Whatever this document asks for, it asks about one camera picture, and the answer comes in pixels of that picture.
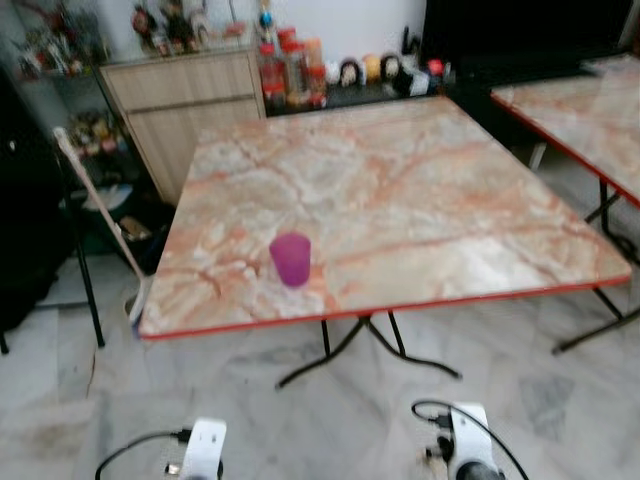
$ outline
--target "cabinet door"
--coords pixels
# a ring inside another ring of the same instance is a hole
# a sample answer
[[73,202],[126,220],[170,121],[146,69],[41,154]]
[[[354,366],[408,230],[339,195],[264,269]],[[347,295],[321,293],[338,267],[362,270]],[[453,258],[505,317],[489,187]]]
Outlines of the cabinet door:
[[255,100],[243,100],[137,113],[129,124],[160,195],[177,205],[200,130],[258,117]]
[[254,96],[248,54],[188,59],[102,70],[125,111]]

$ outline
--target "plastic cup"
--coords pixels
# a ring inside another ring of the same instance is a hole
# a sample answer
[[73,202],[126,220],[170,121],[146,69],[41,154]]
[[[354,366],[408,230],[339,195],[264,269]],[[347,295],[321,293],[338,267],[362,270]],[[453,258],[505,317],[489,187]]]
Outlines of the plastic cup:
[[299,233],[286,233],[269,246],[282,283],[299,287],[309,280],[311,271],[311,242]]

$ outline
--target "jar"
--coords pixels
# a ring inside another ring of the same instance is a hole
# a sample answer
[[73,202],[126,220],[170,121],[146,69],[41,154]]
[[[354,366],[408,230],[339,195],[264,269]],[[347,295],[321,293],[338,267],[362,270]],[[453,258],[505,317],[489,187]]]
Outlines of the jar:
[[324,65],[309,67],[309,90],[311,97],[309,103],[314,107],[326,107],[327,105],[327,69]]
[[307,47],[307,65],[316,67],[323,65],[322,62],[322,42],[319,38],[312,38],[305,42]]
[[276,57],[272,44],[260,45],[260,79],[265,107],[282,108],[286,102],[284,62]]
[[307,59],[304,43],[289,42],[282,46],[285,55],[285,84],[287,103],[292,106],[304,105],[309,101],[307,84]]
[[282,48],[287,43],[295,42],[296,40],[296,29],[293,27],[288,28],[279,28],[277,30],[278,34],[278,44],[280,48]]

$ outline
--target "marble-pattern tabletop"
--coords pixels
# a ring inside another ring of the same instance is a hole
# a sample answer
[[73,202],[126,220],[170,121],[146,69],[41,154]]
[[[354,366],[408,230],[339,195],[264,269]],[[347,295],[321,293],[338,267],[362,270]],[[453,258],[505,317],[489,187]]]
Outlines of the marble-pattern tabletop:
[[640,206],[640,60],[598,62],[597,76],[509,86],[500,104]]
[[[282,285],[268,246],[312,242]],[[446,98],[201,134],[146,339],[624,282],[623,258]]]

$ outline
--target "white device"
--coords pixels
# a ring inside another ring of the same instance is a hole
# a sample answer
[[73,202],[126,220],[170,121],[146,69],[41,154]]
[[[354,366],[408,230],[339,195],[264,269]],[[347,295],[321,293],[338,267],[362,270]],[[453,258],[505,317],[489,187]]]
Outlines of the white device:
[[[482,405],[477,403],[457,404],[460,410],[471,415],[485,427],[488,426],[487,414]],[[491,437],[473,421],[459,412],[451,410],[451,423],[455,444],[453,456],[449,460],[449,479],[456,480],[458,473],[473,463],[484,465],[489,470],[498,472],[498,467],[491,453]]]
[[488,427],[487,414],[477,403],[452,405],[446,414],[429,418],[446,432],[438,436],[438,446],[426,449],[427,461],[442,458],[447,464],[449,480],[504,480],[493,460],[492,439],[482,426]]
[[226,435],[227,424],[222,420],[196,420],[180,469],[180,480],[217,480]]

